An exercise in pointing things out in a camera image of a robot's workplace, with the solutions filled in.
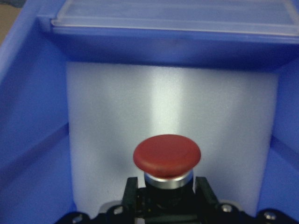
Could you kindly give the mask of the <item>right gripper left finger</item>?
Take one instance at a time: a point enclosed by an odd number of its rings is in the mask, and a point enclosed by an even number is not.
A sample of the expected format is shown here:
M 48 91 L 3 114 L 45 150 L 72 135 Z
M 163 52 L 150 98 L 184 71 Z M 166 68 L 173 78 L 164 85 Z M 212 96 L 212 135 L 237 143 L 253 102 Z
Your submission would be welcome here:
M 126 207 L 128 210 L 136 209 L 137 191 L 138 191 L 138 178 L 129 177 L 126 181 L 126 185 L 125 185 L 125 189 L 121 201 L 122 205 Z

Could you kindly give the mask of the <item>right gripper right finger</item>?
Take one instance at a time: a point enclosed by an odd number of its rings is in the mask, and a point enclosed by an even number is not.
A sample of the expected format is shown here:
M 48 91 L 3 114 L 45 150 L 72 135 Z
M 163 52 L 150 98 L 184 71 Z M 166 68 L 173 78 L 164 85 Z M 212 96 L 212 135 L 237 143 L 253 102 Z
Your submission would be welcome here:
M 205 177 L 195 178 L 195 195 L 201 209 L 216 209 L 219 201 Z

